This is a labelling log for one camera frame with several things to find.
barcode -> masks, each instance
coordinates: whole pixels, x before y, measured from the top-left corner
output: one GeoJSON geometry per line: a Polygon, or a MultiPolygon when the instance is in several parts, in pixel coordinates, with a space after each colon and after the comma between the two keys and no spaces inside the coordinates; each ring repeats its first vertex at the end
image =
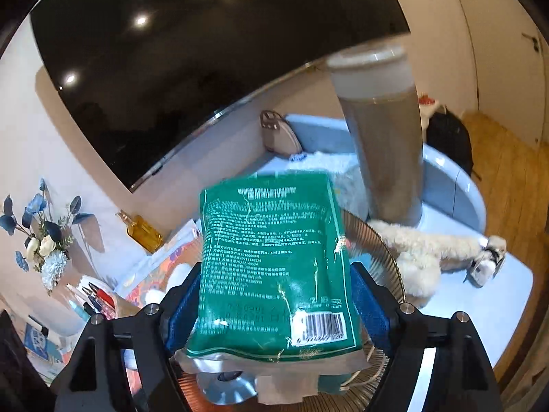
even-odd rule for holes
{"type": "Polygon", "coordinates": [[[342,312],[298,310],[292,317],[292,345],[314,345],[347,339],[342,312]]]}

door handle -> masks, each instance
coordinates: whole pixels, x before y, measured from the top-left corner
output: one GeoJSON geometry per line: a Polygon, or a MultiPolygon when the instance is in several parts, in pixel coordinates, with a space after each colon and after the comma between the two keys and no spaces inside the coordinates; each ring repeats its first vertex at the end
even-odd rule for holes
{"type": "Polygon", "coordinates": [[[532,43],[534,44],[534,51],[536,51],[537,53],[540,52],[540,42],[537,40],[537,38],[532,37],[531,35],[528,35],[524,32],[522,33],[522,36],[532,41],[532,43]]]}

television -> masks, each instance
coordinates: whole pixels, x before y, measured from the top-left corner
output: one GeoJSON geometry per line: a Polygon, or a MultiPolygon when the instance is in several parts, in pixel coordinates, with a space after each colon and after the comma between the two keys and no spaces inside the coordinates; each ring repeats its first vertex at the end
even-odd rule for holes
{"type": "Polygon", "coordinates": [[[408,32],[397,0],[41,0],[31,23],[62,101],[130,191],[273,80],[408,32]]]}

screw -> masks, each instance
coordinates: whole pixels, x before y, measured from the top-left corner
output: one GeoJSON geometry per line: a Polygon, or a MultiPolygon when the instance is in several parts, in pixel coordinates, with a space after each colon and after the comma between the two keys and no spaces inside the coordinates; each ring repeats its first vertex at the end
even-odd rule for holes
{"type": "Polygon", "coordinates": [[[158,313],[158,310],[160,310],[159,304],[148,304],[145,306],[145,313],[149,316],[158,313]]]}
{"type": "Polygon", "coordinates": [[[92,323],[92,325],[99,325],[101,322],[103,322],[103,319],[105,319],[105,316],[103,316],[101,313],[97,313],[90,318],[90,322],[92,323]]]}
{"type": "Polygon", "coordinates": [[[412,314],[416,310],[416,307],[414,307],[412,304],[408,304],[408,302],[400,304],[399,308],[400,311],[404,314],[412,314]]]}
{"type": "Polygon", "coordinates": [[[469,315],[465,311],[458,311],[456,313],[456,317],[459,322],[468,322],[469,321],[469,315]]]}

white flower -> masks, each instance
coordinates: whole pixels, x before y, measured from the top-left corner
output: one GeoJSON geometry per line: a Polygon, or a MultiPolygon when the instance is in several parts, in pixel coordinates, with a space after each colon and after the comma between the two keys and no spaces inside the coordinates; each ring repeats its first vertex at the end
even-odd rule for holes
{"type": "Polygon", "coordinates": [[[48,257],[54,249],[56,249],[56,242],[50,236],[45,236],[42,243],[40,243],[40,251],[38,252],[42,257],[48,257]]]}
{"type": "Polygon", "coordinates": [[[27,245],[27,258],[28,260],[32,261],[34,260],[34,253],[38,249],[38,245],[40,245],[40,242],[36,237],[32,237],[31,241],[27,245]]]}
{"type": "Polygon", "coordinates": [[[53,251],[46,257],[44,266],[42,266],[42,284],[48,291],[53,290],[61,279],[67,262],[67,256],[59,250],[53,251]]]}

